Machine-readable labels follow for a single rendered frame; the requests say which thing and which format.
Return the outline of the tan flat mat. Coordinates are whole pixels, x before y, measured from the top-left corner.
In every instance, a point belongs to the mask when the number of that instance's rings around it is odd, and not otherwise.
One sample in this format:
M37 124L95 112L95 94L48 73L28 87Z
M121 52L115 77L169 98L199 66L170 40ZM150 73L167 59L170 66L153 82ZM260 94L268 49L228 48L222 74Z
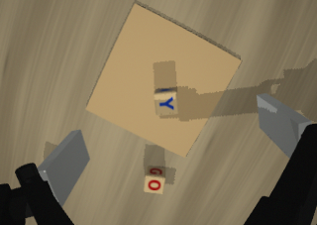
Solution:
M241 60L134 4L85 110L185 158ZM178 114L156 115L175 87Z

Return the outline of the beige letter block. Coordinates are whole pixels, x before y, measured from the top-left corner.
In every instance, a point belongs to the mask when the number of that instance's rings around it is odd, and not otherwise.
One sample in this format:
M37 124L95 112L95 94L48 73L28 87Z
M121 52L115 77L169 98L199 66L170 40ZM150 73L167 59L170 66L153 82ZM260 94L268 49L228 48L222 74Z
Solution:
M165 168L147 167L144 192L163 194L165 184Z
M177 91L175 87L155 89L157 115L178 114Z

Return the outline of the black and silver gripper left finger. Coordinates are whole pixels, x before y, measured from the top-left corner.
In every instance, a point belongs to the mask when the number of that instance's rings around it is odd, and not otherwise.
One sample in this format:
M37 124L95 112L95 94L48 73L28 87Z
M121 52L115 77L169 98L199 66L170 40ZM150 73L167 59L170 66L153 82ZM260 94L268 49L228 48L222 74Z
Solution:
M89 160L81 130L74 130L38 168L17 168L21 187L0 184L0 225L25 225L33 215L38 225L74 225L62 207Z

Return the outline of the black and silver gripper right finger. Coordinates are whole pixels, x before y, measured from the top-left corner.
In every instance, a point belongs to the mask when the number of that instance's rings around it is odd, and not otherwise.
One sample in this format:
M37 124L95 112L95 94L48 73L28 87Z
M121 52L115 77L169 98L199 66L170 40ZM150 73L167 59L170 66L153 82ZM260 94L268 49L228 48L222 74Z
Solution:
M244 225L311 225L317 207L317 124L266 93L257 101L260 128L290 160Z

